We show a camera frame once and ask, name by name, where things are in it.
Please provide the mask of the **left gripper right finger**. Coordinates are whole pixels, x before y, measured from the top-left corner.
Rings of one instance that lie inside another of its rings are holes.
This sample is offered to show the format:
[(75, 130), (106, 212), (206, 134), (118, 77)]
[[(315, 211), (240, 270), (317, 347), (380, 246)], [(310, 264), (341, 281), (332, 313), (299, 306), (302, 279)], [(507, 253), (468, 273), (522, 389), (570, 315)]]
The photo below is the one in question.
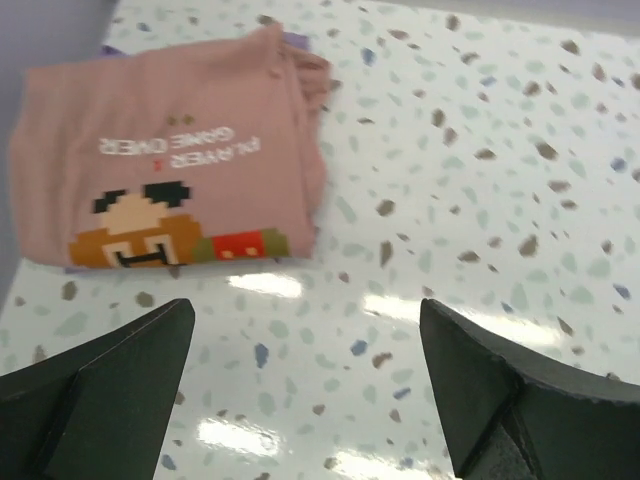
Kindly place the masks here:
[(639, 388), (541, 355), (435, 299), (420, 335), (458, 479), (636, 479)]

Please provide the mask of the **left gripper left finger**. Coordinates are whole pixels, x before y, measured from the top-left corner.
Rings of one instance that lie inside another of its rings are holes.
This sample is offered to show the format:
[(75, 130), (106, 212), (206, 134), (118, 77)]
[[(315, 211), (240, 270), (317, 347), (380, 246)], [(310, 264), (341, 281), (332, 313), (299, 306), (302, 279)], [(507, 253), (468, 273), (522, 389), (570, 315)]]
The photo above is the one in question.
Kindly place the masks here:
[(175, 299), (3, 375), (2, 478), (152, 478), (194, 325)]

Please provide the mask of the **pink t shirt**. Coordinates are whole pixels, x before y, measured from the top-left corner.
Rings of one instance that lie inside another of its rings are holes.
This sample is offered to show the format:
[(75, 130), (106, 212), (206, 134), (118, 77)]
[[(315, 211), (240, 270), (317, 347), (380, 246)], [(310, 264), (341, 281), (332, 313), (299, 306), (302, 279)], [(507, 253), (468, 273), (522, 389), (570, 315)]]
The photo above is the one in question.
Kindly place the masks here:
[(21, 253), (80, 270), (310, 257), (330, 69), (274, 23), (28, 70), (8, 149)]

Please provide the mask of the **folded purple t shirt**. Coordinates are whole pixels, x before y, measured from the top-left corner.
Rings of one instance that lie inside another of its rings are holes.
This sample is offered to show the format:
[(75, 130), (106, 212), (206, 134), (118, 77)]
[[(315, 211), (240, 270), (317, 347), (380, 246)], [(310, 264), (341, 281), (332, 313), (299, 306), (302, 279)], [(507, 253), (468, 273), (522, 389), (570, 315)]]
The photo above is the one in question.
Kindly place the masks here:
[[(307, 52), (311, 51), (310, 39), (306, 35), (296, 34), (293, 32), (285, 32), (284, 40), (290, 46), (293, 46), (295, 48), (298, 48)], [(118, 58), (118, 57), (128, 57), (128, 54), (112, 46), (102, 45), (98, 57), (99, 58)], [(85, 268), (84, 267), (64, 268), (63, 271), (65, 274), (77, 274), (79, 272), (85, 271)]]

